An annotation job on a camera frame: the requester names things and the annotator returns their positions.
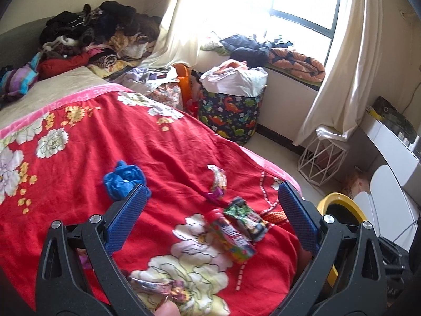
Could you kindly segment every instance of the window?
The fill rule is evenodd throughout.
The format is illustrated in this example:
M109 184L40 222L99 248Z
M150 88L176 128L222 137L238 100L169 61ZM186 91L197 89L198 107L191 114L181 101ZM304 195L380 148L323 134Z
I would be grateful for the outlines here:
M256 34L259 40L282 35L298 52L326 63L340 0L214 0L206 30L226 38Z

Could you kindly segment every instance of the white flower print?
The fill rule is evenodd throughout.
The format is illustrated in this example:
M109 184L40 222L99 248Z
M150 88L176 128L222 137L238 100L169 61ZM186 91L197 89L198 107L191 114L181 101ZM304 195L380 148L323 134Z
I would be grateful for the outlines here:
M148 114L155 116L155 115L162 115L162 116L170 116L174 120L181 119L184 115L180 112L176 111L172 107L168 107L165 104L157 102L157 105L153 106L150 110L148 110Z
M216 265L219 271L232 267L231 258L224 254L219 242L206 230L203 215L186 217L186 224L177 225L173 234L182 241L171 246L171 254L179 258L185 266L207 263Z
M177 120L182 118L184 115L176 111L174 108L168 107L162 103L156 102L147 98L146 96L137 92L119 92L117 99L128 106L145 106L151 107L148 111L149 115L162 115L169 116Z
M16 132L16 142L19 145L22 145L24 142L31 141L35 135L41 133L43 130L43 119L44 117L40 117L36 119L31 125L19 129Z
M52 129L46 136L38 140L35 154L38 158L49 158L58 153L58 151L64 150L68 141L69 134L64 128Z
M228 276L219 272L216 265L185 267L182 260L172 255L155 256L148 263L146 271L133 271L131 276L149 282L181 280L186 284L190 300L179 305L182 316L228 316L230 310L227 303L216 296L228 286ZM152 310L161 301L159 295L139 293L138 296Z
M281 185L283 181L280 180L279 178L273 177L273 184L272 184L272 188L274 188L276 191L279 190L279 186Z
M24 159L22 151L13 152L5 147L0 152L0 204L8 196L13 196L18 187L20 176L16 170Z
M137 92L119 92L119 96L117 100L123 102L128 106L149 106L150 103L147 97L142 94L138 94Z
M0 139L0 152L16 139L16 133L9 134L7 137Z

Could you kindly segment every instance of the red bedspread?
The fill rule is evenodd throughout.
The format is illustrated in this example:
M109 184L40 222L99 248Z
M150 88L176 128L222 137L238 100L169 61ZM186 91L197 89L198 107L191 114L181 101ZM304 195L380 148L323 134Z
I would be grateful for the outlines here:
M139 94L111 91L58 106L0 140L0 265L32 307L50 223L104 213L111 200L102 178L124 160L144 171L152 197L114 254L121 269L185 281L192 299L180 306L182 315L258 316L276 308L294 278L299 248L277 204L287 174L273 176L237 144ZM213 181L207 164L227 172L224 203L241 196L277 224L242 266L204 227L203 214L215 208L202 197ZM141 298L151 308L159 301Z

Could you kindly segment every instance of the pink border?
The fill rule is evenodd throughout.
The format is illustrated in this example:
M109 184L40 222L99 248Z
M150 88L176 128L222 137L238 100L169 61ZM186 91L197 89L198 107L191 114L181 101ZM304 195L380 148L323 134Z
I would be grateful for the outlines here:
M124 91L124 90L131 91L130 89L127 89L126 87L120 84L107 83L107 84L101 84L101 85L97 85L96 87L92 87L92 88L88 88L82 91L75 92L74 94L68 95L55 102L52 102L48 104L47 106L39 110L36 110L35 112L32 112L15 122L12 122L9 126L4 127L3 129L0 130L0 139L3 139L7 137L7 135L9 135L10 133L15 132L23 127L30 125L36 119L42 117L45 113L55 110L65 104L79 102L79 101L86 101L110 91Z
M274 163L262 158L261 156L255 154L254 152L250 151L249 149L245 148L245 147L241 147L241 150L247 154L247 156L253 160L257 165L261 166L263 168L264 171L266 171L267 173L282 179L284 181L289 181L294 188L296 188L298 190L298 192L300 193L300 195L302 196L303 193L301 192L301 187L300 185L297 183L297 181L286 171L284 171L283 169L281 169L280 167L276 166Z

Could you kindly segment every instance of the blue gripper pad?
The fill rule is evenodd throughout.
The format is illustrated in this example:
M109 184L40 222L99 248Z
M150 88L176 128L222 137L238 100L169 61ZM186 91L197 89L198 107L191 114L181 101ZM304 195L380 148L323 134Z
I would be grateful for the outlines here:
M284 182L279 186L278 198L301 246L315 256L320 248L319 230L304 208L300 196L294 188Z
M108 255L121 250L148 200L147 189L138 185L126 198L125 203L110 222L105 235L105 250Z

